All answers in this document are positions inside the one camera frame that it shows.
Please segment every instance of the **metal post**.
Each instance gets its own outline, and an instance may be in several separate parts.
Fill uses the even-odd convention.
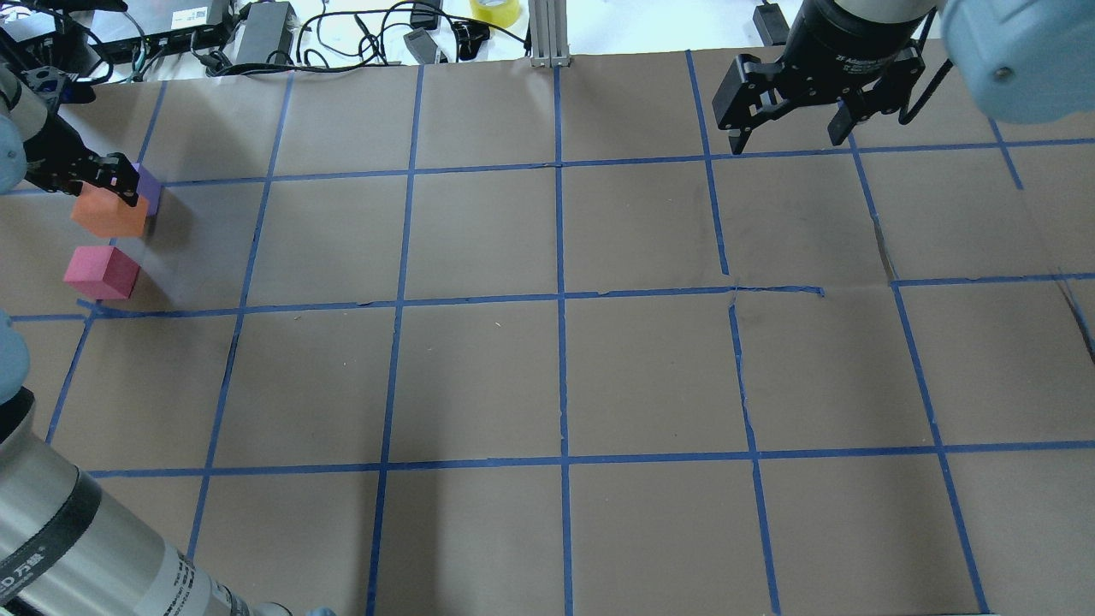
[[[532,66],[570,66],[566,42],[566,0],[529,0]]]

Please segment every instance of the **orange cube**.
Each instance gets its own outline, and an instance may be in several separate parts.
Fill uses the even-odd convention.
[[[72,207],[72,219],[100,237],[139,237],[147,216],[147,198],[139,197],[130,207],[118,195],[87,182]]]

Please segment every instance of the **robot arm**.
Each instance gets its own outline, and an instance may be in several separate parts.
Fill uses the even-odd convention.
[[[712,101],[730,149],[802,106],[840,102],[829,124],[840,144],[875,113],[909,112],[924,72],[911,39],[936,0],[805,0],[783,56],[763,63],[738,56]],[[1049,121],[1095,108],[1095,2],[1090,0],[942,0],[943,34],[954,65],[991,117]],[[933,82],[937,85],[950,60]]]
[[[41,69],[45,78],[54,74]],[[54,83],[54,91],[60,83]],[[116,193],[137,205],[138,174],[125,154],[105,156],[88,149],[79,132],[56,111],[56,96],[47,102],[0,67],[0,191],[24,177],[47,191],[80,194],[81,182]]]

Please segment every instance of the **purple block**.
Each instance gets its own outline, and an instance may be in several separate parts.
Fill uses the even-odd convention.
[[[148,214],[155,216],[155,212],[160,210],[160,191],[163,186],[140,163],[135,162],[134,168],[140,175],[140,179],[137,181],[137,194],[148,199]]]

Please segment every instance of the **blue joint cap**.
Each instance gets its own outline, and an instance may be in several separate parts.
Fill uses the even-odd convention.
[[[0,405],[19,394],[30,371],[31,352],[26,342],[11,328],[11,317],[0,311]]]

